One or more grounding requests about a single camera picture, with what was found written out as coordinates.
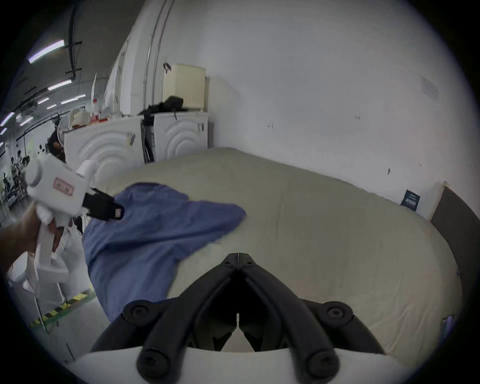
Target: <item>screw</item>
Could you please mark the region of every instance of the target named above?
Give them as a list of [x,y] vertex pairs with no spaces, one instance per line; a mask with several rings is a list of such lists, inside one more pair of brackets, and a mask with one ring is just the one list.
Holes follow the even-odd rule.
[[163,377],[170,369],[170,362],[163,353],[149,349],[140,354],[137,368],[142,376]]
[[150,310],[148,309],[148,307],[145,307],[144,305],[136,305],[130,311],[133,317],[143,317],[149,312]]
[[343,316],[343,311],[340,308],[333,307],[328,310],[328,316],[333,317],[335,319],[339,319]]
[[338,359],[334,352],[316,352],[308,359],[307,368],[310,375],[325,379],[338,371]]

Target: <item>blue cloth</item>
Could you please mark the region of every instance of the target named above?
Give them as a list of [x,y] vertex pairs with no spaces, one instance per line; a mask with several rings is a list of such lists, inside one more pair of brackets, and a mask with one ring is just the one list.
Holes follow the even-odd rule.
[[115,201],[125,207],[123,219],[92,219],[83,235],[88,274],[110,321],[133,300],[164,300],[177,262],[245,217],[237,205],[189,201],[160,184],[132,185]]

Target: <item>ceiling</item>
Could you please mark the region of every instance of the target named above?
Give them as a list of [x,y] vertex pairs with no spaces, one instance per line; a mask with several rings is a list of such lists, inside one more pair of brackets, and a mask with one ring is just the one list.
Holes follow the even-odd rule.
[[[0,119],[30,97],[34,97],[34,100],[49,97],[48,101],[38,105],[37,110],[29,114],[34,119],[23,126],[23,130],[43,117],[65,109],[60,103],[63,100],[79,94],[87,94],[86,99],[89,100],[95,73],[97,76],[95,96],[103,95],[111,67],[143,2],[143,0],[81,1],[76,12],[73,38],[75,42],[82,42],[74,46],[75,67],[82,70],[77,71],[72,84],[34,96],[39,90],[72,77],[71,72],[66,73],[71,71],[69,50],[59,48],[32,64],[25,58],[6,95]],[[60,39],[68,45],[71,13],[72,6],[69,6],[39,37],[26,57]],[[58,106],[47,110],[46,108],[52,104]],[[6,126],[9,129],[19,129],[15,118],[11,118]]]

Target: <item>red label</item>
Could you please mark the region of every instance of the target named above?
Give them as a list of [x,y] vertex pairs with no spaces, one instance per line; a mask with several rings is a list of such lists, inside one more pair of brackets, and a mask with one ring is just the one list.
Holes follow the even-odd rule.
[[74,186],[70,185],[69,183],[60,178],[55,178],[55,180],[53,181],[53,189],[56,189],[57,191],[62,192],[67,196],[72,196],[73,191],[75,190]]

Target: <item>beige bed sheet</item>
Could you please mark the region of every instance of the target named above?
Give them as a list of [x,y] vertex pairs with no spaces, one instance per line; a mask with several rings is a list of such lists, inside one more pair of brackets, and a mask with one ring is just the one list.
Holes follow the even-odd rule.
[[228,253],[249,253],[297,296],[343,301],[402,364],[424,361],[462,302],[457,265],[419,215],[348,183],[228,148],[149,164],[101,189],[166,184],[192,200],[235,203],[240,226],[178,267],[178,296]]

